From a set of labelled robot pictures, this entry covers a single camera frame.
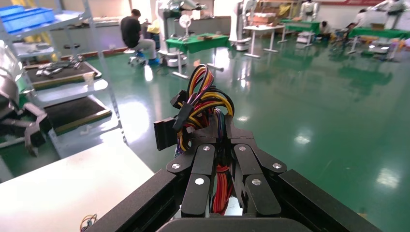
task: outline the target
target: green table cover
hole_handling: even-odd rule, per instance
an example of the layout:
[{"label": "green table cover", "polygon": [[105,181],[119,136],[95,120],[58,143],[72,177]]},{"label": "green table cover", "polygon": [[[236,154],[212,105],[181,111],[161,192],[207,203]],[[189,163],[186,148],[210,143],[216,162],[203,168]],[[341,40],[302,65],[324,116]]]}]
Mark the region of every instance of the green table cover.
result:
[{"label": "green table cover", "polygon": [[177,48],[183,53],[195,53],[202,50],[207,50],[216,47],[227,47],[231,48],[231,44],[229,42],[229,36],[220,35],[217,38],[213,38],[212,40],[198,40],[198,36],[212,36],[215,34],[206,33],[201,35],[192,35],[188,38],[188,41],[179,41],[178,39],[168,39],[166,40],[168,44],[168,48]]},{"label": "green table cover", "polygon": [[287,30],[312,31],[315,34],[320,33],[319,22],[293,21],[291,19],[282,19],[280,22],[285,25]]},{"label": "green table cover", "polygon": [[372,28],[353,28],[349,33],[349,37],[358,35],[370,35],[383,38],[410,38],[410,31],[405,30],[372,30]]}]

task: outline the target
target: white fan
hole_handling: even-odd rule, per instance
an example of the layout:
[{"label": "white fan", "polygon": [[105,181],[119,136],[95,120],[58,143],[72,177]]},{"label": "white fan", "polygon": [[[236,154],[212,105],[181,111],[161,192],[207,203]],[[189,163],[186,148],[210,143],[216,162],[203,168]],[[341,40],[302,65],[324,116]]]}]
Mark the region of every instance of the white fan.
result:
[{"label": "white fan", "polygon": [[185,28],[185,36],[188,37],[188,27],[191,25],[192,21],[191,18],[187,14],[183,14],[179,18],[179,24],[181,25],[182,28]]}]

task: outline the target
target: white shelving unit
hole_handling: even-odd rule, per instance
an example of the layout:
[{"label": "white shelving unit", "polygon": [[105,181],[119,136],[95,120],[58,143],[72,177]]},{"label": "white shelving unit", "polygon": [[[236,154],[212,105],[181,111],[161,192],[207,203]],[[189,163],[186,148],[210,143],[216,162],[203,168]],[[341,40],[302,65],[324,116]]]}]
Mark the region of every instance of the white shelving unit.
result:
[{"label": "white shelving unit", "polygon": [[[35,2],[37,6],[40,6],[38,0],[36,0]],[[0,19],[0,38],[4,40],[4,42],[11,48],[14,55],[19,59],[56,54],[58,53],[58,51],[54,48],[55,45],[51,36],[50,38],[52,44],[50,44],[50,48],[31,53],[28,51],[38,50],[36,49],[35,43],[13,43],[13,41],[21,40],[24,37],[38,34],[40,32],[49,32],[52,29],[63,28],[67,34],[67,38],[70,41],[70,46],[73,47],[74,42],[70,36],[70,30],[68,30],[68,26],[70,24],[88,20],[93,40],[98,43],[99,37],[96,34],[95,24],[93,22],[88,0],[82,0],[82,2],[85,11],[74,12],[62,10],[59,0],[55,0],[57,9],[54,10],[56,20],[53,23],[43,24],[34,28],[14,33],[7,33]],[[98,49],[98,57],[102,66],[103,75],[102,78],[96,80],[92,86],[89,86],[85,83],[71,83],[59,87],[36,91],[28,75],[23,75],[23,78],[28,86],[26,89],[28,99],[41,108],[72,101],[86,96],[90,96],[93,99],[95,97],[91,95],[97,92],[107,92],[110,95],[111,103],[113,106],[113,114],[111,117],[80,126],[73,131],[64,133],[59,136],[56,135],[54,130],[51,130],[49,132],[51,141],[53,142],[53,145],[61,158],[72,155],[70,151],[73,150],[73,146],[77,146],[74,150],[78,150],[78,144],[89,144],[90,146],[92,146],[91,142],[87,143],[86,141],[95,140],[96,137],[106,132],[114,131],[117,129],[119,129],[119,131],[121,132],[123,142],[127,143],[119,117],[117,101],[115,99],[113,88],[111,86],[109,70],[107,68],[107,64],[105,62],[105,58],[101,49]]]}]

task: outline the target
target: white desk surface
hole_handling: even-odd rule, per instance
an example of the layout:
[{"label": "white desk surface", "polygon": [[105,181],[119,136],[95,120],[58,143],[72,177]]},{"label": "white desk surface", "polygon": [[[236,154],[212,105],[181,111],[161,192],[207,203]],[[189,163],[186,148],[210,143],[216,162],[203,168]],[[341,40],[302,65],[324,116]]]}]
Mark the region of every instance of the white desk surface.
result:
[{"label": "white desk surface", "polygon": [[277,25],[274,27],[271,26],[265,26],[265,25],[261,25],[261,26],[247,26],[244,27],[244,29],[246,30],[258,30],[258,31],[265,31],[265,30],[275,30],[275,29],[279,29],[279,28],[284,28],[284,25]]},{"label": "white desk surface", "polygon": [[124,143],[103,143],[0,184],[0,232],[78,232],[154,173]]}]

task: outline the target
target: green table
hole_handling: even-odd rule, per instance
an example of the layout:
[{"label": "green table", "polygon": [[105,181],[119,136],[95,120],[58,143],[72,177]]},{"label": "green table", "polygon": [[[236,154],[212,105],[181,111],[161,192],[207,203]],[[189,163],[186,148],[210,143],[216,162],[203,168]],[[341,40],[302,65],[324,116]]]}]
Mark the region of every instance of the green table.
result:
[{"label": "green table", "polygon": [[[405,30],[373,30],[372,28],[353,28],[349,33],[349,37],[354,37],[353,45],[351,46],[350,52],[348,54],[352,54],[356,52],[356,44],[359,35],[369,35],[369,36],[377,36],[387,39],[399,38],[399,39],[407,39],[410,38],[410,31]],[[389,59],[393,59],[395,54],[398,50],[398,45],[395,46],[392,55]]]},{"label": "green table", "polygon": [[[192,35],[188,37],[185,41],[178,40],[178,39],[168,39],[166,40],[168,48],[176,48],[178,53],[178,72],[172,72],[172,74],[188,79],[186,75],[182,74],[182,65],[181,65],[181,55],[180,52],[183,52],[188,55],[188,53],[196,53],[202,50],[207,50],[214,48],[215,56],[217,52],[217,47],[227,47],[231,48],[231,44],[229,42],[229,36],[226,35],[218,35],[218,37],[213,38],[212,40],[199,40],[199,36],[213,36],[215,34],[212,33],[205,33],[201,35]],[[223,71],[223,68],[218,68],[214,64],[208,63],[210,67],[213,67],[219,71]]]},{"label": "green table", "polygon": [[383,38],[410,38],[410,31],[405,30],[372,30],[372,28],[353,28],[349,33],[349,37],[355,37],[358,35],[370,35]]},{"label": "green table", "polygon": [[[279,41],[278,43],[283,43],[287,41],[285,40],[286,30],[308,31],[308,32],[315,33],[315,34],[320,33],[320,23],[319,22],[293,21],[291,19],[282,19],[280,22],[283,25],[285,25],[285,28],[283,29],[283,33],[282,33],[282,40]],[[309,34],[309,37],[307,39],[307,44],[305,45],[305,47],[312,45],[310,43],[310,40],[311,40],[311,34]]]}]

